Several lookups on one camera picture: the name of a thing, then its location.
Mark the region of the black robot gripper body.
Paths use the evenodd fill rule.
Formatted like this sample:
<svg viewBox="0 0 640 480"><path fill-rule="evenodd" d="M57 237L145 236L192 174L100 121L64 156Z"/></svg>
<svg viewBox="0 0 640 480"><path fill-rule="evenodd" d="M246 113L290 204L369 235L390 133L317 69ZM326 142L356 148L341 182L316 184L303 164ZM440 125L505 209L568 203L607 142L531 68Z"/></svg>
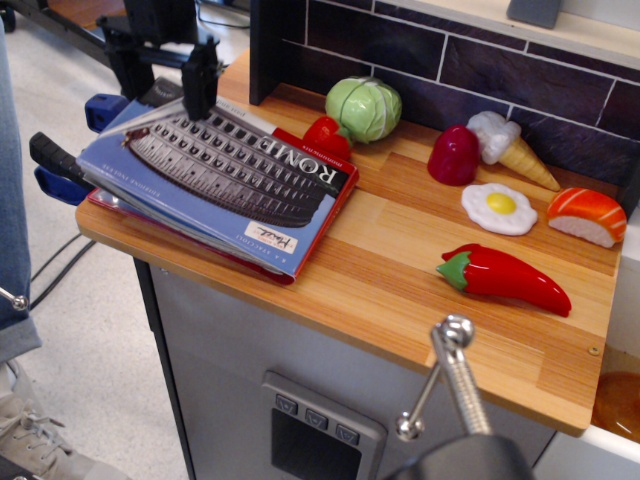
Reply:
<svg viewBox="0 0 640 480"><path fill-rule="evenodd" d="M218 41L199 29L194 1L126 1L124 8L123 15L97 20L114 68L218 66Z"/></svg>

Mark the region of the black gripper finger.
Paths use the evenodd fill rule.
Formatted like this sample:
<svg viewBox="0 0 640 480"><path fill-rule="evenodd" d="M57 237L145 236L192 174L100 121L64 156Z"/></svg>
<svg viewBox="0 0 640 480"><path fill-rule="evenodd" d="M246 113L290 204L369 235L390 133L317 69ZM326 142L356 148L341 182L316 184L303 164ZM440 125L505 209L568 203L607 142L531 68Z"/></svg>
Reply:
<svg viewBox="0 0 640 480"><path fill-rule="evenodd" d="M153 85L152 67L144 63L135 50L106 49L107 58L121 86L121 93L129 100L144 95Z"/></svg>
<svg viewBox="0 0 640 480"><path fill-rule="evenodd" d="M214 43L196 45L181 67L183 103L191 120L201 120L215 105L219 61Z"/></svg>

